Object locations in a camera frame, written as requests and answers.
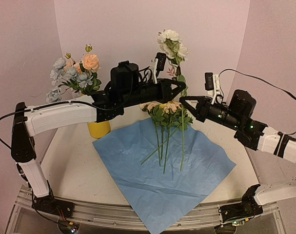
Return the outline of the bouquet of roses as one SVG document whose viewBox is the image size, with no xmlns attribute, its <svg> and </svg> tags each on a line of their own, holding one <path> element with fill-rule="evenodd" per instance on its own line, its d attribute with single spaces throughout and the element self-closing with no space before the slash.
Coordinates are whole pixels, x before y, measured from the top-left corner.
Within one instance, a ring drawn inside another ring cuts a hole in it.
<svg viewBox="0 0 296 234">
<path fill-rule="evenodd" d="M 141 104 L 140 109 L 146 112 L 152 119 L 157 138 L 157 148 L 142 162 L 145 163 L 152 155 L 157 153 L 158 164 L 163 166 L 163 172 L 165 173 L 171 137 L 177 131 L 181 131 L 184 134 L 189 125 L 193 123 L 193 119 L 187 113 L 187 109 L 178 101 L 167 103 L 153 101 Z"/>
</svg>

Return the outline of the white rose stem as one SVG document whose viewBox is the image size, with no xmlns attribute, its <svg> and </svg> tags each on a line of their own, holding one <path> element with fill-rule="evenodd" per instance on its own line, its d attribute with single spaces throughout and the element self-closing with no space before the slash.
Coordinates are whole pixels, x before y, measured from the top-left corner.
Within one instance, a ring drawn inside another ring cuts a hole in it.
<svg viewBox="0 0 296 234">
<path fill-rule="evenodd" d="M 181 73 L 181 63 L 186 60 L 188 49 L 182 44 L 179 33 L 171 29 L 163 30 L 163 32 L 159 32 L 157 42 L 171 66 L 168 74 L 173 80 L 186 82 Z"/>
</svg>

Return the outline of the blue wrapping paper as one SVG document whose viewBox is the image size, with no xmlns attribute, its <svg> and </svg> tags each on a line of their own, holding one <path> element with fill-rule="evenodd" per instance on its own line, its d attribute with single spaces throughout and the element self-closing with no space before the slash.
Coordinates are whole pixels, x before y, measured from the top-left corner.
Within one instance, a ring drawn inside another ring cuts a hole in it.
<svg viewBox="0 0 296 234">
<path fill-rule="evenodd" d="M 157 148 L 151 119 L 114 130 L 93 145 L 129 204 L 170 197 L 197 206 L 235 167 L 223 148 L 191 127 L 171 137 L 165 173 L 157 153 L 143 163 Z"/>
</svg>

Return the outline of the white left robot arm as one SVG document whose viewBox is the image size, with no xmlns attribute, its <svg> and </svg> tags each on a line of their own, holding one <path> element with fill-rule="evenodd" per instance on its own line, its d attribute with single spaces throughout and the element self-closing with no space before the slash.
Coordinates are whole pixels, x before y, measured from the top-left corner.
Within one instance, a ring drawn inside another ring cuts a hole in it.
<svg viewBox="0 0 296 234">
<path fill-rule="evenodd" d="M 11 137 L 11 156 L 32 194 L 32 208 L 38 212 L 70 217 L 74 204 L 55 198 L 37 159 L 35 137 L 62 127 L 102 123 L 124 114 L 127 107 L 150 101 L 166 103 L 186 88 L 176 78 L 159 78 L 155 68 L 144 81 L 138 66 L 124 61 L 111 70 L 111 79 L 102 91 L 56 103 L 16 105 Z"/>
</svg>

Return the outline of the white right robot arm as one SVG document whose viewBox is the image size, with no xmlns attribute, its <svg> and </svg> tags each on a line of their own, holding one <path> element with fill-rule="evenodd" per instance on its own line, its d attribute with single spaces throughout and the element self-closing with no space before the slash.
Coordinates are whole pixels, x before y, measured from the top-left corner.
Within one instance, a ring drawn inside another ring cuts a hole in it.
<svg viewBox="0 0 296 234">
<path fill-rule="evenodd" d="M 279 182 L 274 179 L 266 184 L 250 186 L 239 203 L 220 208 L 223 219 L 234 220 L 262 214 L 263 206 L 272 202 L 296 197 L 296 175 L 285 173 L 282 161 L 296 166 L 296 138 L 278 131 L 267 124 L 253 120 L 256 100 L 246 91 L 235 90 L 229 105 L 217 104 L 211 97 L 186 96 L 180 102 L 195 117 L 204 122 L 213 121 L 235 131 L 234 138 L 246 149 L 271 154 L 278 170 Z"/>
</svg>

